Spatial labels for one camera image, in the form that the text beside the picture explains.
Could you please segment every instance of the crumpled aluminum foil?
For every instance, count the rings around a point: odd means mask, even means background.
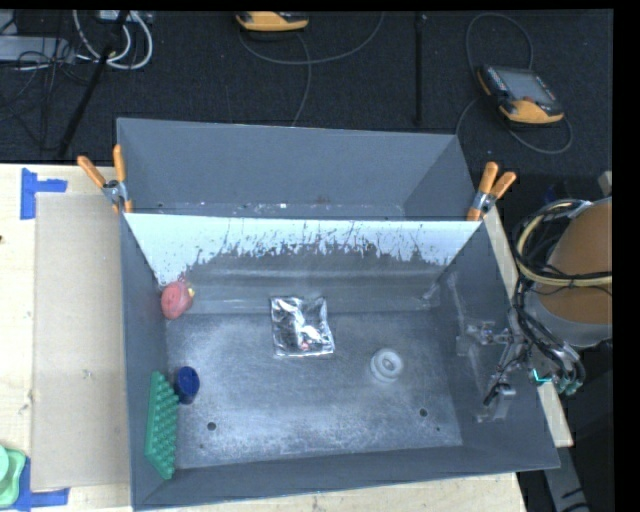
[[[278,356],[331,354],[335,345],[324,297],[272,297],[273,343]]]

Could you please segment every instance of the pink ball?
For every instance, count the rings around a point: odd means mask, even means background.
[[[169,320],[175,320],[191,307],[193,297],[184,281],[174,281],[162,291],[162,313]]]

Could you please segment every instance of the electronic device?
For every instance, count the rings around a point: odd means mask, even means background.
[[[476,76],[510,128],[553,126],[564,118],[556,95],[531,69],[483,65],[476,68]]]
[[[293,11],[236,11],[235,20],[252,39],[281,41],[309,25],[309,16]]]

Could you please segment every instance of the blue tape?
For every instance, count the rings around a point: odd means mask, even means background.
[[[20,194],[20,219],[34,219],[36,216],[36,193],[65,192],[65,180],[49,179],[38,181],[38,174],[26,167],[22,168],[22,187]]]
[[[31,492],[31,460],[27,457],[24,468],[20,474],[20,494],[11,509],[21,512],[30,512],[37,507],[64,506],[69,501],[69,489],[56,491]]]

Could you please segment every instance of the power strip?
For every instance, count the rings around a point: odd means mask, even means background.
[[[114,22],[118,19],[119,12],[120,11],[116,11],[112,9],[96,9],[94,11],[94,16],[98,21]],[[140,16],[140,19],[142,19],[142,21],[144,21],[147,25],[153,24],[153,19],[155,17],[153,11],[131,11],[131,12],[132,13],[135,12],[138,16]],[[131,16],[131,13],[129,13],[129,16],[127,16],[127,23],[137,23],[137,21],[133,18],[133,16]]]

